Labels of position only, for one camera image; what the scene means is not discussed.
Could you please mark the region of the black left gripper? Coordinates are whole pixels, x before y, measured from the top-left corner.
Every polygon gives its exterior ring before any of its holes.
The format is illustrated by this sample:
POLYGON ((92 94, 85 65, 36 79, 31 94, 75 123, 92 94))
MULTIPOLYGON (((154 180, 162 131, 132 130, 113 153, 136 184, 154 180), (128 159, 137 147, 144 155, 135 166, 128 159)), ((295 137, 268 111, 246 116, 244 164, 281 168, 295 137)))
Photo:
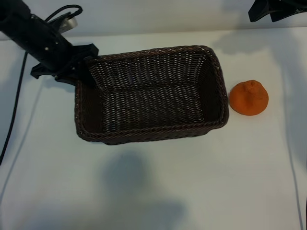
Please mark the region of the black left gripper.
POLYGON ((39 61, 31 70, 36 79, 52 75, 57 82, 76 85, 80 81, 95 88, 88 62, 98 56, 98 48, 94 44, 74 46, 61 34, 74 20, 70 12, 50 22, 31 14, 14 42, 39 61))

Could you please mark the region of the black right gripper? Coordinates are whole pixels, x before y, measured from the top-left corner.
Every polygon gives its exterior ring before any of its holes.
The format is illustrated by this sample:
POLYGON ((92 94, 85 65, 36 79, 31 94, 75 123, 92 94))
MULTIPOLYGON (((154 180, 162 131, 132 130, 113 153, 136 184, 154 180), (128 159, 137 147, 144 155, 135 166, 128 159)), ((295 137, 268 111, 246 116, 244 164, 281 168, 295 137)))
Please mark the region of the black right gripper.
POLYGON ((255 0, 248 11, 250 22, 256 22, 271 13, 271 21, 277 22, 287 17, 304 13, 306 0, 255 0))

